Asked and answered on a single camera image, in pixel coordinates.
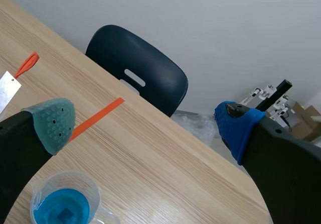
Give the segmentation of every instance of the orange tag string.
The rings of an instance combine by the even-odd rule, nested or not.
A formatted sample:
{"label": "orange tag string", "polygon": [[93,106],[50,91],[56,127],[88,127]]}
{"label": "orange tag string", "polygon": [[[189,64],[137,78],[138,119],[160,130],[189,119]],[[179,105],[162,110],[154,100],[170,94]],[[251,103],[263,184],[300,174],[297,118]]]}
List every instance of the orange tag string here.
{"label": "orange tag string", "polygon": [[16,74],[14,75],[14,78],[17,79],[21,74],[24,72],[27,72],[30,68],[32,68],[36,62],[39,60],[39,56],[36,52],[33,52],[20,66]]}
{"label": "orange tag string", "polygon": [[97,123],[99,120],[101,120],[104,116],[106,116],[108,113],[113,111],[115,108],[117,108],[119,105],[121,105],[125,100],[123,100],[121,97],[116,99],[114,102],[111,104],[107,105],[105,108],[103,108],[101,111],[96,113],[94,116],[90,117],[87,119],[85,122],[82,124],[78,125],[68,142],[72,141],[74,138],[78,137],[80,134],[85,132],[87,129],[89,129],[91,126],[93,126],[95,123]]}

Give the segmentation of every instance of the paper tag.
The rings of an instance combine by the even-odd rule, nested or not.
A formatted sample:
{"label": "paper tag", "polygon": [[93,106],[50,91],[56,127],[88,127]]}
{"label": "paper tag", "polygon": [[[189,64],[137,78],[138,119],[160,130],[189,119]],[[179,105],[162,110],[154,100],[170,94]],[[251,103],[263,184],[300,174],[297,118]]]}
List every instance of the paper tag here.
{"label": "paper tag", "polygon": [[18,92],[21,84],[7,71],[0,79],[0,114]]}

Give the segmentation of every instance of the teal gripper pad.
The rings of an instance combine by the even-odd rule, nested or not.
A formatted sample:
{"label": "teal gripper pad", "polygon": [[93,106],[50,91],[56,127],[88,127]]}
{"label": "teal gripper pad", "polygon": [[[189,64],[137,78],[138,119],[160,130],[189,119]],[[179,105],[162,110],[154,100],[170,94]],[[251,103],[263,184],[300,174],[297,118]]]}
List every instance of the teal gripper pad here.
{"label": "teal gripper pad", "polygon": [[32,114],[35,131],[43,146],[56,155],[67,143],[75,127],[75,108],[65,98],[55,98],[22,109]]}

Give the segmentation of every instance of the wooden table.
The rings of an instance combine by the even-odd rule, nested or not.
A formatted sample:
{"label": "wooden table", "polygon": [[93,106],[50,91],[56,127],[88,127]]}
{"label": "wooden table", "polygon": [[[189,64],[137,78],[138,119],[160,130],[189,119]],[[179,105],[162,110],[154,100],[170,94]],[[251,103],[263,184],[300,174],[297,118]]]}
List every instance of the wooden table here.
{"label": "wooden table", "polygon": [[22,88],[7,116],[65,97],[75,105],[78,125],[118,97],[125,102],[34,176],[6,223],[30,223],[32,182],[62,170],[93,176],[102,204],[121,223],[269,222],[247,175],[10,0],[0,0],[0,76],[13,75],[33,51],[40,60],[19,77]]}

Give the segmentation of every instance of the plastic measuring cup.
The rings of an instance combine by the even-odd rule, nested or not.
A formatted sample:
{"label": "plastic measuring cup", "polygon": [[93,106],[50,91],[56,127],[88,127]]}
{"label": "plastic measuring cup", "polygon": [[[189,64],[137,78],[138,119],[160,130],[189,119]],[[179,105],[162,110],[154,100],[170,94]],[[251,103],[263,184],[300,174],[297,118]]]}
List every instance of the plastic measuring cup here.
{"label": "plastic measuring cup", "polygon": [[80,171],[64,171],[33,185],[33,224],[118,224],[101,205],[97,183]]}

